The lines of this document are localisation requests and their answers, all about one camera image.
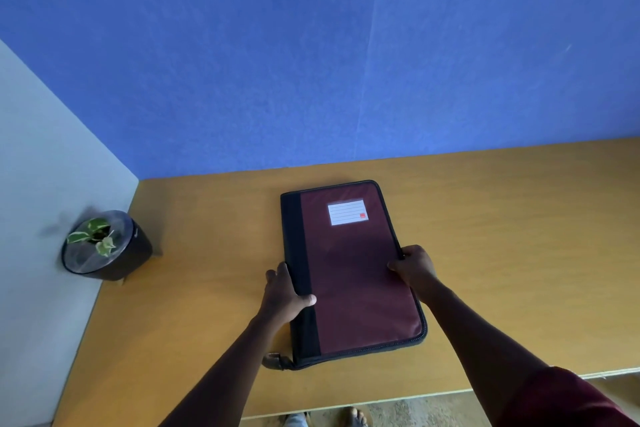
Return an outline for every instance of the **label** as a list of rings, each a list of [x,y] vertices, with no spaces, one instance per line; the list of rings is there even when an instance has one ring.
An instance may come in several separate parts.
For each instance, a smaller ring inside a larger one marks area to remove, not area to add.
[[[345,203],[329,204],[327,207],[329,208],[329,218],[331,219],[332,227],[369,219],[367,209],[364,207],[364,201],[362,199],[347,201]]]

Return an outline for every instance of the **table top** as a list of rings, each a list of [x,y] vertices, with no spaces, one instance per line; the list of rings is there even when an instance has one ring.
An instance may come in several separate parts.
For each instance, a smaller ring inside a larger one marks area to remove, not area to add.
[[[258,309],[283,258],[280,194],[376,180],[472,308],[578,374],[640,366],[640,139],[146,180],[131,214],[162,256],[104,283],[55,427],[155,426]],[[419,346],[260,369],[244,416],[467,389],[433,316]],[[282,330],[275,349],[286,348]]]

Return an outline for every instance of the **black pot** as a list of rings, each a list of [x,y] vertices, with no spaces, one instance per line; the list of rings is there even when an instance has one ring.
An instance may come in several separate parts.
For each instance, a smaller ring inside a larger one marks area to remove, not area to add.
[[[94,218],[105,218],[114,231],[116,248],[108,257],[99,255],[91,243],[72,243],[62,247],[62,264],[76,275],[103,280],[120,280],[143,263],[153,253],[151,242],[138,223],[122,211],[107,211]],[[73,231],[84,231],[89,220]]]

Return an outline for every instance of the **forearm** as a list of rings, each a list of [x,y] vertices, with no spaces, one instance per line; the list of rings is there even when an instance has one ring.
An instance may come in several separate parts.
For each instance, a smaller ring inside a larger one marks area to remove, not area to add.
[[[161,427],[237,427],[244,404],[278,326],[252,319]]]
[[[526,379],[546,363],[485,321],[436,278],[426,278],[415,291],[444,330],[495,425]]]

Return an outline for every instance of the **potted plant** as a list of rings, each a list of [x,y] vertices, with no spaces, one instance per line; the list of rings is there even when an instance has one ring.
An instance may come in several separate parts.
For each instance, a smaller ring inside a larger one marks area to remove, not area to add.
[[[122,211],[100,213],[80,223],[62,247],[62,263],[75,274],[120,280],[145,263],[153,253],[147,236]]]

